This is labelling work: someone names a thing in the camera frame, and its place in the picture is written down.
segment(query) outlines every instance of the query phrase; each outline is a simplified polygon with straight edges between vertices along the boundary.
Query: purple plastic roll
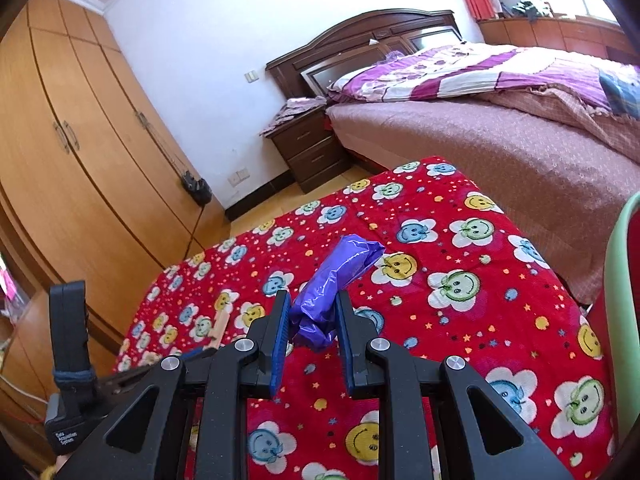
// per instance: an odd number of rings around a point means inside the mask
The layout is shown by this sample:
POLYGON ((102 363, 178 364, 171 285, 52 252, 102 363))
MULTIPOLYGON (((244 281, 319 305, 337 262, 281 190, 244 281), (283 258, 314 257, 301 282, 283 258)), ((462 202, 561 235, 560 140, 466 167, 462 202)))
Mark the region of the purple plastic roll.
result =
POLYGON ((289 338, 319 352, 335 338, 333 304, 339 290, 363 275, 385 248, 358 235, 340 239, 327 259, 298 294, 289 311, 289 338))

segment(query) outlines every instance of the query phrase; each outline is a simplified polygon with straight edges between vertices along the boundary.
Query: silver screw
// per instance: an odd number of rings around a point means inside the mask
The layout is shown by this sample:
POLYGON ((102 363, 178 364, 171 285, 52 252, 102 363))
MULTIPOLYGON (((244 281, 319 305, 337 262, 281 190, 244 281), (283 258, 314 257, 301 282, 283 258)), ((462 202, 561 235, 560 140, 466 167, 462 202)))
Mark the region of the silver screw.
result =
POLYGON ((383 352, 385 350, 389 350, 391 343, 383 337, 377 337, 371 340, 370 345, 371 345, 371 348, 373 348, 374 350, 377 350, 378 352, 383 352))
POLYGON ((452 370, 462 370, 465 365, 465 360, 459 355, 450 355, 447 357, 447 366, 452 370))
POLYGON ((236 350, 240 352, 248 352, 254 347, 254 342, 251 341, 250 339, 243 337, 242 339, 238 339, 238 341, 236 341, 234 346, 236 347, 236 350))
POLYGON ((162 370, 175 370, 180 365, 180 359, 176 356, 170 355, 169 357, 165 357, 162 359, 160 366, 162 370))

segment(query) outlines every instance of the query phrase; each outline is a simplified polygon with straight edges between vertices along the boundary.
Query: green plastic rim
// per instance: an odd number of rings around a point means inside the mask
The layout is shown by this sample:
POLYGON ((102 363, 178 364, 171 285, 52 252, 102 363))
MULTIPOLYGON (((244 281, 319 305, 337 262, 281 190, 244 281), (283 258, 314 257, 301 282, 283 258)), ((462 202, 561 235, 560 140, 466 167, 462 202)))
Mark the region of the green plastic rim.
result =
POLYGON ((621 443, 640 415, 640 335, 627 254, 629 222, 639 208, 640 192, 622 209, 609 238, 604 263, 610 361, 616 385, 618 441, 621 443))

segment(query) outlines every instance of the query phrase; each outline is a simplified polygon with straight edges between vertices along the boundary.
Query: dark brown headboard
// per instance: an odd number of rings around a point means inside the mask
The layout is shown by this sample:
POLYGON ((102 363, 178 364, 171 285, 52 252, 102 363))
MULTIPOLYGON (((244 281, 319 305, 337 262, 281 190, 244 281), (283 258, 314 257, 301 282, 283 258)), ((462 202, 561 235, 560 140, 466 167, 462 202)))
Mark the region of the dark brown headboard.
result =
POLYGON ((420 50, 420 42, 434 34, 461 39, 452 10, 372 10, 338 23, 266 69, 287 98, 314 97, 325 94, 327 83, 385 59, 391 50, 420 50))

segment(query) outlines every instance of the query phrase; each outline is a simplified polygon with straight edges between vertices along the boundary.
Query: floor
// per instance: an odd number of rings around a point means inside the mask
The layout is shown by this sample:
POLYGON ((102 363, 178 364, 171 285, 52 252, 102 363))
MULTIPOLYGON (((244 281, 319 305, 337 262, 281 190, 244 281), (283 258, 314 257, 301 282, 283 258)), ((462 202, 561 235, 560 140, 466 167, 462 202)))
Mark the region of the floor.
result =
POLYGON ((369 171, 359 166, 352 166, 343 174, 332 178, 329 182, 307 194, 302 192, 298 184, 292 184, 231 222, 231 236, 249 231, 267 220, 284 215, 312 200, 319 200, 339 189, 344 189, 353 182, 370 176, 369 171))

